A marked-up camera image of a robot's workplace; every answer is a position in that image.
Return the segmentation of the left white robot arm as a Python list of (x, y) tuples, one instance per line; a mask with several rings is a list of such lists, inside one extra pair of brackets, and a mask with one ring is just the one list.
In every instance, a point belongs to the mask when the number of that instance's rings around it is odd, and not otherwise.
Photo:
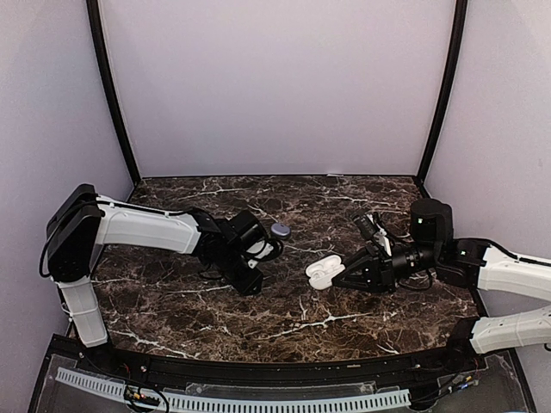
[(39, 274), (57, 285), (87, 359), (103, 375), (121, 369), (121, 355), (108, 344), (108, 332), (91, 283), (91, 256), (100, 245), (123, 244), (169, 250), (196, 257), (216, 268), (243, 295), (258, 293), (263, 275), (258, 263), (273, 246), (257, 218), (242, 211), (217, 219), (191, 207), (171, 212), (135, 206), (79, 185), (46, 226)]

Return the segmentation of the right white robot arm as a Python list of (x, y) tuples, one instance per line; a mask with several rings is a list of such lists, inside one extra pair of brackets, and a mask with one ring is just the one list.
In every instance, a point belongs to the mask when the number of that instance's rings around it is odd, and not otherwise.
[[(356, 215), (353, 222), (367, 245), (346, 259), (331, 284), (367, 293), (393, 293), (401, 280), (434, 270), (442, 283), (468, 290), (500, 291), (550, 300), (550, 262), (520, 256), (485, 238), (456, 238), (452, 208), (425, 198), (410, 206), (411, 241), (389, 238), (377, 217)], [(473, 358), (504, 348), (550, 343), (550, 308), (502, 317), (459, 320), (439, 355), (447, 373), (458, 373)]]

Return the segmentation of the purple grey earbud case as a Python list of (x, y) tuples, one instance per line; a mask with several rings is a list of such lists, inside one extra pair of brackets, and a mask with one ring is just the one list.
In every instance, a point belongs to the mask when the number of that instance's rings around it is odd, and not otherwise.
[(270, 227), (270, 232), (274, 237), (280, 238), (280, 239), (288, 239), (291, 236), (291, 229), (279, 222), (275, 222)]

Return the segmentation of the white earbud charging case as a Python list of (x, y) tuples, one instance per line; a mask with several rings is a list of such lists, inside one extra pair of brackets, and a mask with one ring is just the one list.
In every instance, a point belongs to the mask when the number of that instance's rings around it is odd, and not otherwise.
[(332, 279), (345, 270), (338, 255), (330, 255), (310, 264), (306, 270), (309, 284), (316, 290), (325, 290), (332, 286)]

